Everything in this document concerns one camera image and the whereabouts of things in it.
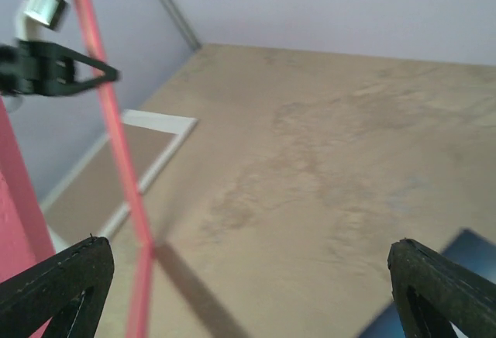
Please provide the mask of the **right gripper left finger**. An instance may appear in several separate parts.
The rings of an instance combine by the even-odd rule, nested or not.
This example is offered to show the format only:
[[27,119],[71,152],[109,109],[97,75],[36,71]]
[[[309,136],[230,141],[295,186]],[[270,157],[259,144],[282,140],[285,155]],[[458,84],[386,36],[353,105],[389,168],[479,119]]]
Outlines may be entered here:
[[1,283],[1,336],[93,337],[115,270],[110,243],[90,236]]

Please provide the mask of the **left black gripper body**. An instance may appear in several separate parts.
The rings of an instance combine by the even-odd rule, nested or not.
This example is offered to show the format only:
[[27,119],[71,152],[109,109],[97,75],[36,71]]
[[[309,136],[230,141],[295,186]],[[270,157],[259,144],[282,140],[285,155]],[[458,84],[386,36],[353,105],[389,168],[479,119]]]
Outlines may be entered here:
[[1,94],[72,96],[78,93],[72,50],[56,43],[1,45]]

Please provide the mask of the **sunset landscape photo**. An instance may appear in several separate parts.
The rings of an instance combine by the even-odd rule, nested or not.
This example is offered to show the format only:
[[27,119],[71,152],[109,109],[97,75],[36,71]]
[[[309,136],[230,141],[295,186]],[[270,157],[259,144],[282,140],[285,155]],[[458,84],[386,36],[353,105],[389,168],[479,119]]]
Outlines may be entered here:
[[393,301],[362,337],[493,337],[495,245],[463,229],[438,253],[413,239],[391,245]]

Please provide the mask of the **pink wooden picture frame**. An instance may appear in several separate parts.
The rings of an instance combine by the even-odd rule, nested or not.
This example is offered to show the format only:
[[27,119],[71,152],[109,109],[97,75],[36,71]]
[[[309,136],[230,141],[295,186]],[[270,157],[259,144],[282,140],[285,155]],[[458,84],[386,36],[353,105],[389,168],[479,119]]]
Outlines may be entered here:
[[[105,51],[100,40],[91,0],[74,0],[74,2],[88,52],[100,59],[104,58]],[[134,168],[112,86],[103,86],[99,91],[99,96],[123,191],[131,208],[136,235],[141,242],[126,335],[128,337],[146,337],[148,335],[153,241],[146,221],[141,195],[136,185]],[[44,220],[7,116],[9,110],[18,107],[18,102],[10,102],[1,107],[2,280],[6,280],[15,272],[22,271],[35,264],[36,261],[54,253],[46,227],[35,230],[33,225],[22,223],[23,219],[34,219],[36,223],[43,223]]]

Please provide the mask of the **white mat board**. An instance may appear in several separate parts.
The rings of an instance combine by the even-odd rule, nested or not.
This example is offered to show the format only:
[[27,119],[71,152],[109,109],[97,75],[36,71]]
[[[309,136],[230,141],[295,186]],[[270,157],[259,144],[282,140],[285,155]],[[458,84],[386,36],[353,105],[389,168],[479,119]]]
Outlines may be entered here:
[[[198,120],[127,110],[122,115],[130,154],[144,193],[189,137]],[[40,205],[60,252],[93,234],[111,238],[129,215],[108,135],[101,136]]]

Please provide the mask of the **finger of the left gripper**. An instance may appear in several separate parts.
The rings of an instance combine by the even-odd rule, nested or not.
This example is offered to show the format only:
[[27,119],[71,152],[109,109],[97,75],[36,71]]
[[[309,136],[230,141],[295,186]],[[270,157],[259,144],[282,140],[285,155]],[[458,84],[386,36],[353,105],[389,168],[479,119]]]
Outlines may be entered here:
[[[92,90],[107,82],[119,79],[119,72],[106,62],[86,56],[67,47],[58,47],[57,58],[57,95],[72,96]],[[96,71],[92,78],[80,81],[77,79],[77,66],[82,64]]]

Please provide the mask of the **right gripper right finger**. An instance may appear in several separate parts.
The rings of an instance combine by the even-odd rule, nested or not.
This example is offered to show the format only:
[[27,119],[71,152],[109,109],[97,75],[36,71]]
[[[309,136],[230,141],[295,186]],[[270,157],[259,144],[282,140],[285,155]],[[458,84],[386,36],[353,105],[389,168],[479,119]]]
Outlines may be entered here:
[[413,239],[391,245],[392,296],[407,337],[495,336],[495,284]]

